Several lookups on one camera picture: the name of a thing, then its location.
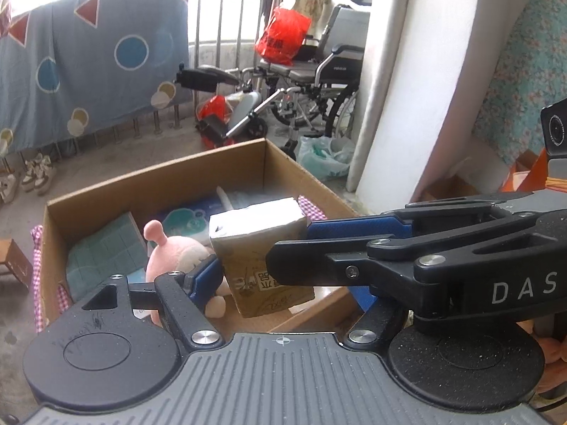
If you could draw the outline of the gold tissue paper pack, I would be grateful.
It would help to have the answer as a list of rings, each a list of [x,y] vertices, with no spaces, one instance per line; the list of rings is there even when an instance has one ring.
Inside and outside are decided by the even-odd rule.
[[[295,199],[270,200],[214,214],[208,237],[224,268],[235,306],[244,318],[255,318],[304,304],[312,287],[286,286],[266,267],[266,255],[278,241],[305,233],[308,220]]]

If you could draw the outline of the pink plush doll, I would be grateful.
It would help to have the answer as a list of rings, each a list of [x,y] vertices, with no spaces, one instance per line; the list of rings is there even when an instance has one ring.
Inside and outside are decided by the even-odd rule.
[[[151,220],[143,229],[146,241],[155,244],[149,256],[147,282],[166,272],[180,272],[189,281],[185,293],[207,318],[223,318],[231,294],[220,260],[211,249],[183,236],[166,236],[162,223]]]

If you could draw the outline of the pink checkered cloth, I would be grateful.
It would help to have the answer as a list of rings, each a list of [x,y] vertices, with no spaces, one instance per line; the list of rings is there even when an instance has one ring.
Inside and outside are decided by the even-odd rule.
[[[307,215],[309,221],[323,221],[327,219],[324,212],[317,207],[314,203],[312,203],[309,199],[299,196],[298,200],[299,206],[302,209],[302,212]],[[46,273],[42,273],[42,240],[43,240],[43,226],[37,225],[34,226],[31,230],[31,236],[34,242],[33,247],[33,298],[34,298],[34,313],[35,313],[35,331],[40,333],[43,329],[47,327],[49,324],[49,318],[47,318],[45,314],[46,303],[44,298],[41,296],[41,286],[42,282],[46,280]],[[65,310],[67,310],[71,305],[71,298],[66,292],[64,286],[58,284],[58,290],[55,293],[56,301],[58,304],[58,313],[62,314]],[[309,308],[312,308],[314,304],[319,302],[323,299],[324,296],[316,296],[311,301],[308,301],[305,304],[300,304],[292,307],[288,310],[288,315],[286,318],[273,318],[273,321],[276,321],[276,324],[273,326],[278,326],[280,323],[284,321],[288,321],[289,318],[292,318],[293,315],[301,315],[308,311]]]

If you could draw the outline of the teal white wet wipes pack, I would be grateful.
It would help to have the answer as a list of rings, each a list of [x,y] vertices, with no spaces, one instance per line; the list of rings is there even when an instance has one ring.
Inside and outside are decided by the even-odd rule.
[[[223,211],[218,196],[210,196],[162,210],[156,219],[162,223],[166,236],[190,237],[206,246],[209,244],[209,219]]]

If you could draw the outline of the brown cardboard box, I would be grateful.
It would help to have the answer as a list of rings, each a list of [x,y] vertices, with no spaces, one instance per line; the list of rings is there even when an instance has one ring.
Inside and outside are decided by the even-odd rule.
[[[222,211],[216,191],[241,195],[246,203],[303,197],[329,219],[356,212],[267,139],[207,151],[115,177],[46,203],[41,237],[37,327],[46,328],[63,311],[69,290],[70,249],[123,214],[137,226],[159,220],[164,229],[184,227],[207,238],[205,224]]]

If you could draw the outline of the green checkered folded towel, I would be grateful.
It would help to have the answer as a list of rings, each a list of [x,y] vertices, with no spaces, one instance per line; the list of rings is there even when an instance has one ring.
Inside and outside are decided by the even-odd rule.
[[[131,212],[117,217],[72,246],[66,263],[66,283],[74,301],[115,274],[129,283],[143,283],[147,245]]]

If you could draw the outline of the green white plastic bag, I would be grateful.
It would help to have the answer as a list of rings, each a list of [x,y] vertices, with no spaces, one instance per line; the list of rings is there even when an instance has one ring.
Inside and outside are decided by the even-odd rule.
[[[297,162],[318,180],[346,177],[355,152],[354,143],[347,137],[302,136]]]

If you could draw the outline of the grey black wheelchair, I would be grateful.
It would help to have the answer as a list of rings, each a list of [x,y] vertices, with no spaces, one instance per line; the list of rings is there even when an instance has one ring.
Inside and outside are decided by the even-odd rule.
[[[264,114],[269,112],[289,131],[281,148],[289,157],[295,157],[303,127],[310,128],[309,137],[349,134],[369,18],[367,11],[335,6],[320,38],[306,35],[290,65],[265,59],[243,69],[180,65],[175,83],[183,88],[213,93],[224,84],[239,91],[230,120],[221,112],[205,112],[196,130],[214,148],[263,138],[268,131]]]

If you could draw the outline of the small red plastic bag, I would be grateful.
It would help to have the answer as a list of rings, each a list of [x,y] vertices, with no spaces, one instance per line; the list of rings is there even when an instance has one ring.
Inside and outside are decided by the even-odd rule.
[[[224,123],[232,117],[232,107],[224,96],[214,95],[197,108],[197,120],[201,121],[209,115],[215,115]]]

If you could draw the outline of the small brown wooden stool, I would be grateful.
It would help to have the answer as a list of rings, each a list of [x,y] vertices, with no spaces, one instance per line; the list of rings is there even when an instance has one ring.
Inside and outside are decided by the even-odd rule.
[[[30,290],[33,266],[14,239],[0,240],[1,275],[12,275],[27,291]]]

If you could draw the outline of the teal floral fabric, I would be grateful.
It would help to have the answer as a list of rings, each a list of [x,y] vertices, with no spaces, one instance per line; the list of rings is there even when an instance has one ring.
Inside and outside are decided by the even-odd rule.
[[[506,164],[539,153],[542,108],[566,97],[566,0],[528,0],[498,59],[473,127]]]

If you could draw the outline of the brown white sneaker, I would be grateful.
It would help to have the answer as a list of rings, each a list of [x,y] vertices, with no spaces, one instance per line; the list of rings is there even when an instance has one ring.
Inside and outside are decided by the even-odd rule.
[[[38,178],[38,168],[42,162],[43,154],[38,153],[35,157],[24,161],[25,171],[20,180],[20,187],[26,193],[34,189],[35,181]]]
[[[35,171],[35,193],[44,195],[48,192],[53,179],[57,173],[57,168],[54,166],[51,158],[48,155],[42,157],[42,160],[37,165]]]

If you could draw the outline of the white sneaker far left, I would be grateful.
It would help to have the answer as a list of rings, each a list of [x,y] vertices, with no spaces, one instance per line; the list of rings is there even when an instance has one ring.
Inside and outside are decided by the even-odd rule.
[[[12,202],[15,197],[17,186],[18,180],[14,174],[8,174],[1,177],[0,196],[2,203],[8,204]]]

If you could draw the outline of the red plastic bag on wheelchair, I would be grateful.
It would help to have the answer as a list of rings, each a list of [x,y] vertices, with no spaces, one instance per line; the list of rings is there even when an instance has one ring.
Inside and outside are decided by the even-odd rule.
[[[275,8],[262,36],[255,44],[256,53],[265,62],[292,65],[293,58],[309,32],[310,24],[311,19],[301,12]]]

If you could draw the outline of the beige hanging towel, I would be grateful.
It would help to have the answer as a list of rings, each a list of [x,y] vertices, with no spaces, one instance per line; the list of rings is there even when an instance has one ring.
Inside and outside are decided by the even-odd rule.
[[[293,10],[310,19],[310,28],[314,28],[332,0],[295,0]]]

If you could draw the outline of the metal balcony railing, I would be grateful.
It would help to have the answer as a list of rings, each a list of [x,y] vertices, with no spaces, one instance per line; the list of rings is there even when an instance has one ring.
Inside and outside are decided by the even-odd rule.
[[[175,129],[191,122],[208,94],[175,85],[179,64],[253,65],[264,1],[99,0],[105,79],[90,130],[120,137],[136,119],[158,117]]]

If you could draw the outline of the blue bedsheet with circles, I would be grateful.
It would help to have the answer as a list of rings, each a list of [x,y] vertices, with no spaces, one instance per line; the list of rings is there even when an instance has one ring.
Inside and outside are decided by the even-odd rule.
[[[104,131],[189,101],[189,0],[60,0],[1,39],[1,154]]]

